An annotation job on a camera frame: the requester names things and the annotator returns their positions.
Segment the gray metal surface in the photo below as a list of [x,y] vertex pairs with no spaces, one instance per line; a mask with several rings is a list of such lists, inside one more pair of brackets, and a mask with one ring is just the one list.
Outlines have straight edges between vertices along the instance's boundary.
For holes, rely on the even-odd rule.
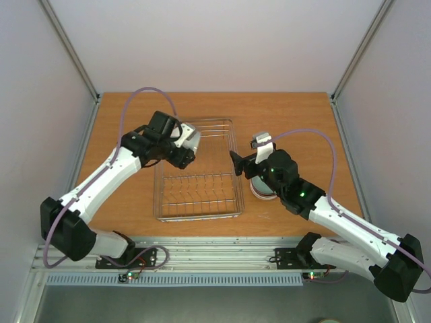
[[84,156],[87,151],[88,142],[90,141],[90,136],[92,134],[94,121],[96,121],[97,112],[99,111],[100,102],[102,101],[102,97],[98,98],[94,103],[91,115],[86,123],[86,127],[84,129],[84,134],[81,139],[81,143],[79,144],[79,150],[76,154],[75,162],[73,163],[73,171],[67,181],[67,190],[72,190],[76,186],[76,182],[79,177],[79,173],[81,172],[81,166],[84,162]]
[[362,189],[362,185],[359,180],[358,170],[352,155],[352,150],[347,141],[347,135],[343,126],[343,120],[339,112],[337,100],[329,98],[329,101],[331,103],[332,112],[334,113],[335,122],[337,123],[338,133],[341,138],[341,142],[343,144],[345,157],[347,160],[347,164],[349,166],[350,174],[352,175],[352,180],[354,183],[356,196],[358,197],[359,206],[361,208],[362,215],[364,216],[365,220],[367,220],[368,222],[372,222],[370,218],[370,211],[368,210],[368,207],[366,204],[364,190]]
[[[279,247],[293,248],[301,237],[134,237],[139,248],[153,245],[165,246],[170,253],[169,262],[158,272],[167,273],[279,273],[274,263],[268,262]],[[43,246],[39,246],[32,264],[32,271],[48,271],[42,263]],[[60,251],[50,247],[49,262],[62,257]],[[158,253],[158,262],[164,253]],[[57,272],[91,272],[96,256],[87,256],[79,262],[65,260]]]
[[361,277],[305,287],[48,286],[37,323],[396,322],[386,297]]
[[76,69],[81,75],[81,78],[83,79],[84,83],[87,85],[87,88],[90,91],[94,101],[97,102],[98,93],[96,91],[96,88],[94,87],[90,77],[86,72],[86,69],[82,65],[81,60],[79,59],[77,53],[75,52],[75,49],[73,48],[72,43],[69,40],[69,37],[67,37],[66,31],[62,27],[57,15],[55,14],[55,11],[50,1],[49,0],[38,0],[38,1],[40,3],[40,6],[45,11],[49,22],[51,23],[55,32],[57,33],[57,36],[60,38],[61,43],[65,47],[67,54],[69,54],[73,64],[75,65]]
[[350,78],[350,75],[353,73],[354,69],[356,68],[356,65],[359,63],[362,55],[365,53],[366,49],[368,48],[368,45],[371,43],[374,35],[376,34],[378,28],[380,27],[382,21],[384,20],[385,16],[389,12],[389,9],[391,8],[393,2],[395,0],[383,0],[375,17],[373,18],[370,27],[368,27],[363,39],[361,40],[361,43],[359,44],[358,49],[356,50],[355,54],[352,57],[352,60],[350,61],[349,65],[347,66],[347,69],[345,70],[343,76],[341,77],[341,80],[339,81],[337,87],[335,88],[335,91],[333,93],[333,97],[337,99],[343,90],[345,84],[347,83],[348,79]]

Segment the metal corner post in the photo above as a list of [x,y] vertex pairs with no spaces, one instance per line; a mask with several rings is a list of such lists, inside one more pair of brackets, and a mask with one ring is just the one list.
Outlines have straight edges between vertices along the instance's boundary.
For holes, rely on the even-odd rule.
[[360,59],[364,55],[368,46],[370,45],[372,39],[374,38],[374,35],[376,34],[377,30],[382,24],[384,18],[387,16],[394,2],[395,0],[382,1],[379,9],[376,12],[376,15],[374,16],[370,26],[368,27],[364,37],[362,38],[361,43],[359,44],[359,47],[356,49],[356,52],[353,55],[349,65],[347,66],[347,69],[345,70],[343,76],[341,77],[339,83],[337,84],[337,87],[335,88],[335,91],[331,96],[333,99],[338,99],[338,97],[340,96],[344,86],[346,85],[348,79],[350,78],[350,75],[353,73],[354,69],[358,65]]
[[51,23],[52,27],[54,28],[55,32],[57,33],[57,36],[59,37],[61,43],[65,47],[65,50],[67,54],[70,56],[73,64],[75,65],[78,73],[81,75],[82,80],[86,84],[88,91],[90,91],[90,94],[92,95],[95,102],[98,100],[98,93],[96,91],[96,88],[94,87],[92,80],[87,74],[86,69],[82,65],[81,60],[79,59],[77,53],[75,52],[75,49],[72,46],[72,43],[67,37],[66,31],[62,27],[57,15],[55,14],[55,11],[50,3],[49,0],[38,0],[40,6],[42,7],[43,11],[45,12],[49,22]]

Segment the small bowl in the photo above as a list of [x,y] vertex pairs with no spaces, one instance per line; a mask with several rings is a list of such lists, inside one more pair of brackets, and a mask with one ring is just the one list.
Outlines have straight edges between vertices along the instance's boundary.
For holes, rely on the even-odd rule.
[[250,181],[251,192],[263,201],[270,201],[277,197],[277,195],[266,185],[258,176],[255,176]]

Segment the metal tray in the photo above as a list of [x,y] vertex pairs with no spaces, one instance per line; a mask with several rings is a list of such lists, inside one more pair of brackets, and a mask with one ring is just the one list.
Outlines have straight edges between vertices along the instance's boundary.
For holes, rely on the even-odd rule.
[[244,210],[240,178],[229,150],[236,151],[230,119],[187,120],[201,131],[196,160],[185,170],[161,161],[154,175],[154,216],[160,221],[235,217]]

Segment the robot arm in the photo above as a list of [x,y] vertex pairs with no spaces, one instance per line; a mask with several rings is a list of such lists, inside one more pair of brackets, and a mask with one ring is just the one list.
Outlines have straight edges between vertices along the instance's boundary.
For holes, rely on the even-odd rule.
[[247,157],[230,152],[236,175],[244,172],[247,179],[258,176],[288,211],[329,228],[353,245],[337,244],[309,233],[296,248],[303,263],[310,264],[313,258],[321,264],[344,268],[374,281],[391,299],[406,301],[422,268],[391,244],[402,247],[423,262],[419,241],[409,234],[400,238],[386,232],[334,200],[331,205],[325,191],[299,177],[298,164],[269,140],[268,133],[253,136],[251,147],[257,152]]
[[54,247],[74,261],[95,254],[128,263],[134,256],[134,243],[115,231],[93,231],[88,223],[126,179],[155,164],[148,165],[150,161],[165,159],[177,168],[186,168],[195,159],[199,140],[200,133],[192,125],[155,112],[148,125],[123,135],[119,147],[78,187],[57,201],[47,198],[41,204],[42,237],[46,240],[54,220],[69,205],[53,232]]

